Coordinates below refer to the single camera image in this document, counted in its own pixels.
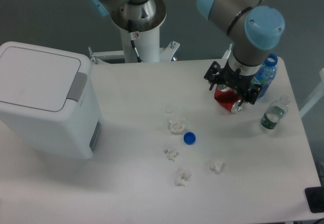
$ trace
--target gray floor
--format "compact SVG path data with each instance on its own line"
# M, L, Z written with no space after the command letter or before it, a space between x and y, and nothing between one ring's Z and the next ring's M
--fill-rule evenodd
M164 0L167 18L160 44L181 43L180 60L219 58L230 40L208 23L195 0ZM286 63L299 108L320 82L324 67L324 0L268 0L286 20L286 29L274 52ZM0 44L7 41L36 44L88 54L121 50L118 30L110 18L98 17L86 0L0 0ZM324 99L303 119L315 160L324 159Z

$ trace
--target white table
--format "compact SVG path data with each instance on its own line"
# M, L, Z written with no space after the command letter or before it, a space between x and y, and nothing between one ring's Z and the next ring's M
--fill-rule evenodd
M105 122L94 156L40 153L0 124L0 223L265 223L317 219L304 189L319 186L283 61L268 92L230 115L203 76L211 60L99 64L92 80ZM260 118L287 94L290 111L265 133ZM164 106L172 105L173 114ZM185 117L197 136L185 145L168 119ZM172 143L175 162L163 153ZM208 168L225 161L223 172ZM174 186L178 167L192 171Z

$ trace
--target black object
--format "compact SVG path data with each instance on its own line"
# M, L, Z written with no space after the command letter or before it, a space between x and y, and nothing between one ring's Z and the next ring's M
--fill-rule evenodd
M100 122L98 121L97 122L97 125L96 125L96 128L95 128L95 131L93 132L93 135L91 137L91 140L90 140L90 149L93 151L96 147L96 144L97 144L97 139L98 139L98 135L99 135L99 132L100 132L100 129L101 129L101 124Z
M306 188L305 194L312 213L324 212L324 187Z
M241 97L241 102L249 102L254 104L257 100L260 91L261 85L251 85L251 80L254 75L251 76L241 76L240 69L233 71L228 62L224 68L221 68L218 62L214 61L206 72L204 79L208 80L209 90L211 91L215 84L226 85L237 92Z
M322 219L318 219L316 222L313 222L313 224L318 224L318 223L320 223L322 220L324 220L324 218L322 218Z

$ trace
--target plastic bottle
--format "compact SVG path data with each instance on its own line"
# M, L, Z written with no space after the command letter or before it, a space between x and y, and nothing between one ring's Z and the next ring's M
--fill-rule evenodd
M258 72L254 75L251 83L260 84L262 86L258 98L264 96L264 93L273 81L275 74L277 73L277 63L278 57L275 54L270 53Z
M279 100L271 103L261 119L262 126L267 129L274 129L277 123L287 114L289 102L288 96L282 96Z

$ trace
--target metal bracket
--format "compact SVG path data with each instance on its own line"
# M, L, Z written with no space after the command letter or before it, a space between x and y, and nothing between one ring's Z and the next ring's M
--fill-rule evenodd
M224 80L221 79L222 68L218 62L214 61L212 65L207 70L204 79L208 80L208 83L211 85L209 90L211 91L215 84L224 84Z
M160 62L166 61L175 61L174 57L178 48L180 47L180 43L172 41L166 48L160 48ZM109 52L96 52L93 53L91 47L88 47L90 60L95 64L98 64L98 60L112 60L112 59L123 59L125 58L124 51L109 51Z

